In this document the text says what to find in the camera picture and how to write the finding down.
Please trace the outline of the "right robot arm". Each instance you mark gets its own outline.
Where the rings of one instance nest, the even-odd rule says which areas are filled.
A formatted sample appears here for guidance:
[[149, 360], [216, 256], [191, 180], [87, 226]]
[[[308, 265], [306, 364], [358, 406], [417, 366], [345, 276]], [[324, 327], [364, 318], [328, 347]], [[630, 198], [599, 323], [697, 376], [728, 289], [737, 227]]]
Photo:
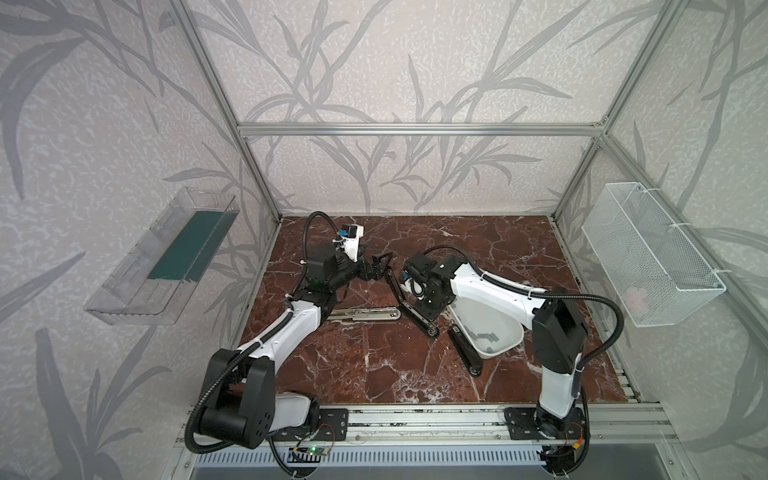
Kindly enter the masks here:
[[[581, 394], [586, 365], [613, 346], [625, 327], [621, 307], [606, 297], [516, 283], [480, 269], [461, 250], [440, 261], [427, 254], [411, 257], [401, 286], [416, 299], [410, 315], [428, 332], [438, 317], [450, 314], [449, 338], [473, 377], [481, 375], [484, 361], [531, 336], [542, 368], [535, 413], [541, 430], [563, 429]], [[592, 351], [586, 349], [588, 328], [579, 302], [602, 304], [614, 313], [613, 332]]]

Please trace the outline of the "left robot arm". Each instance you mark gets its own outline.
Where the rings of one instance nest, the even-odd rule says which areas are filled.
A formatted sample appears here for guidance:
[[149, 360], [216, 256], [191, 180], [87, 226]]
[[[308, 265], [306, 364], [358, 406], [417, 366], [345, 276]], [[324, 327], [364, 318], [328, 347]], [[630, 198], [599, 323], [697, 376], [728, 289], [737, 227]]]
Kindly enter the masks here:
[[237, 445], [258, 447], [285, 428], [317, 421], [314, 401], [279, 394], [276, 374], [299, 344], [328, 319], [337, 291], [351, 281], [378, 281], [392, 272], [392, 252], [354, 261], [331, 246], [304, 261], [285, 310], [261, 334], [234, 350], [220, 349], [209, 360], [199, 399], [184, 431], [186, 448], [208, 454]]

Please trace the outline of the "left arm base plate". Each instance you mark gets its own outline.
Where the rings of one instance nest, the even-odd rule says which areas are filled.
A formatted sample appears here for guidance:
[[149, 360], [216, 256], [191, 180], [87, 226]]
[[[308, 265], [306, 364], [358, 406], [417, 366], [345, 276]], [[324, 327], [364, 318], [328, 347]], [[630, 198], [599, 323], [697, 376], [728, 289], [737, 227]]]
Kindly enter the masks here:
[[310, 416], [306, 425], [286, 427], [273, 438], [279, 442], [298, 441], [309, 437], [321, 442], [338, 442], [347, 437], [349, 410], [346, 408], [320, 408]]

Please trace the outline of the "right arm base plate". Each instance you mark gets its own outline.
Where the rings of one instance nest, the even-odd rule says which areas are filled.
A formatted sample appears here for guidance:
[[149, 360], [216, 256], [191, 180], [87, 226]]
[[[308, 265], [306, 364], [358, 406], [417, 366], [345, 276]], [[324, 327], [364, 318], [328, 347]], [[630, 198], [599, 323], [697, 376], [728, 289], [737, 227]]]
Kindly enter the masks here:
[[574, 407], [565, 419], [538, 406], [507, 407], [503, 415], [511, 440], [575, 442], [586, 433], [586, 417], [579, 407]]

